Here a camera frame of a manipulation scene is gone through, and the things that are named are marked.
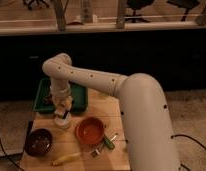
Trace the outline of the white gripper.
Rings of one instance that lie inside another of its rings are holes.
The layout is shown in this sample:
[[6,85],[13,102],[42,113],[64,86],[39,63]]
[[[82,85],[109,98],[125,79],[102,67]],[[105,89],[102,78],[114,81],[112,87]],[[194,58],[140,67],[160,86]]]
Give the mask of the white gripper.
[[64,119],[67,119],[70,115],[69,110],[71,108],[72,108],[72,101],[71,100],[63,100],[58,104],[58,107],[54,111],[54,114],[59,118],[63,118],[63,116],[64,116]]

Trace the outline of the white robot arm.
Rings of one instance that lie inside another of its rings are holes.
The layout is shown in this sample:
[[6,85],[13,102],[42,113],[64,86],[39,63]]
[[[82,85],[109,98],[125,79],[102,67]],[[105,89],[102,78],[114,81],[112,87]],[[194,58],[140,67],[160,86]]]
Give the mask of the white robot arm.
[[159,82],[144,73],[125,76],[74,67],[70,56],[58,54],[44,61],[55,99],[69,96],[71,82],[118,99],[132,171],[179,171],[169,109]]

